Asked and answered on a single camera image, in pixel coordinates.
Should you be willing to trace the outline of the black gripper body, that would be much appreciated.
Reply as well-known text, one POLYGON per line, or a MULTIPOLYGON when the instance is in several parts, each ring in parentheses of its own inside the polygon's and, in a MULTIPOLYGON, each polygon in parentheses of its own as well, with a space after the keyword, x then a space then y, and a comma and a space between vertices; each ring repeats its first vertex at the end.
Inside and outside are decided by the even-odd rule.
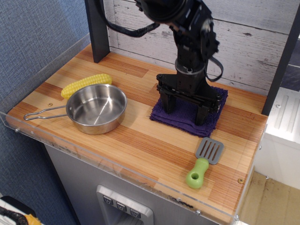
POLYGON ((222 97, 206 81, 205 70, 196 72, 177 69, 176 74, 158 74, 157 90, 188 101, 197 106, 207 106, 210 112, 217 112, 222 97))

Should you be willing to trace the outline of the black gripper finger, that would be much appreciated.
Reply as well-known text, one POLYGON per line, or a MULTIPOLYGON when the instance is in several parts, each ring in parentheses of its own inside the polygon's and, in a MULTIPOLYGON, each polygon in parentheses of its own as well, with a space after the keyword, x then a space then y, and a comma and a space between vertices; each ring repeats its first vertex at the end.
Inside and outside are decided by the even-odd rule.
POLYGON ((202 125, 205 120, 206 120, 206 117, 208 116, 210 112, 210 108, 207 107, 207 106, 198 106, 197 107, 197 112, 196 112, 196 117, 195 117, 195 124, 197 126, 200 126, 202 125))
POLYGON ((174 111, 175 106, 176 106, 176 97, 174 97, 173 95, 166 94, 166 93, 161 93, 160 99, 161 99, 161 103, 163 106, 163 110, 167 114, 171 114, 174 111))

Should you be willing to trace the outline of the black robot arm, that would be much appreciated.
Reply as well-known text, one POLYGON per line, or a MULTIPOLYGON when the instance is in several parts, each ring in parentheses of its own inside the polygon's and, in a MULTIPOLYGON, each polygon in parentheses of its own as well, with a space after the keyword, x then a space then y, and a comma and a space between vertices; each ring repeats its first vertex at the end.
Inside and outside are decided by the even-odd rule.
POLYGON ((219 42, 211 11, 202 0, 138 0, 136 5, 155 23, 168 25, 177 46, 177 73, 157 75, 164 111, 172 113, 177 99, 188 101, 197 106, 195 124, 202 125, 209 113, 219 110, 222 99, 207 83, 221 78, 208 77, 209 61, 224 69, 213 57, 219 42))

